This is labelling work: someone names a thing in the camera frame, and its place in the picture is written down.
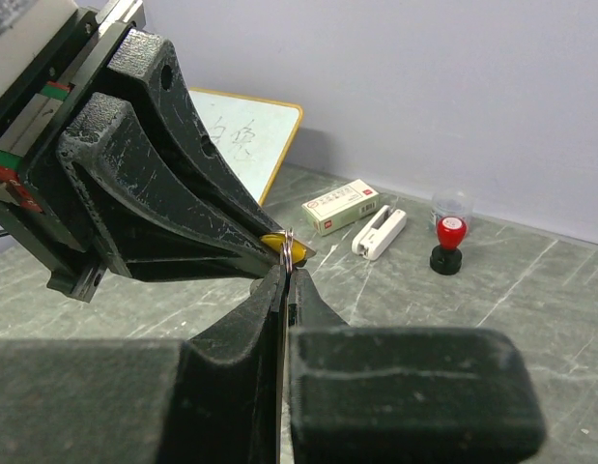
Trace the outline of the yellow key tag with key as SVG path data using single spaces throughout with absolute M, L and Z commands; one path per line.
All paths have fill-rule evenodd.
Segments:
M 260 241 L 278 253 L 281 263 L 287 266 L 302 266 L 316 255 L 316 251 L 298 240 L 292 230 L 271 232 L 261 236 Z

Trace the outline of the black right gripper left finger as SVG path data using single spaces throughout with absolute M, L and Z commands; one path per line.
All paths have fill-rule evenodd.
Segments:
M 0 463 L 276 463 L 286 273 L 181 339 L 0 341 Z

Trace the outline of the metal key organizer red handle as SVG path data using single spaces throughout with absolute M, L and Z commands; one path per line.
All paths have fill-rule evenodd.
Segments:
M 292 228 L 284 230 L 281 235 L 280 244 L 280 264 L 284 267 L 286 275 L 289 276 L 294 267 L 293 261 L 293 243 L 294 243 L 294 231 Z

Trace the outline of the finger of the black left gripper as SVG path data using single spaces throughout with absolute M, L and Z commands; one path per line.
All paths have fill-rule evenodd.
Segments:
M 131 29 L 107 70 L 109 93 L 133 105 L 163 161 L 190 193 L 256 237 L 282 229 L 214 145 L 169 40 Z
M 195 197 L 163 161 L 126 100 L 96 92 L 57 154 L 109 269 L 140 281 L 260 278 L 273 252 Z

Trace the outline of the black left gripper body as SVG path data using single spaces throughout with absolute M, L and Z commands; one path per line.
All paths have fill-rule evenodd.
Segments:
M 24 7 L 6 6 L 0 27 Z M 49 269 L 48 288 L 82 302 L 92 299 L 106 266 L 58 142 L 128 31 L 143 24 L 141 4 L 77 6 L 0 98 L 0 226 Z

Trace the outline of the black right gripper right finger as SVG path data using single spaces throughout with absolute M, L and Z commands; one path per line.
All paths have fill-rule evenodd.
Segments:
M 546 424 L 505 334 L 353 327 L 305 270 L 289 304 L 289 402 L 298 463 L 520 463 Z

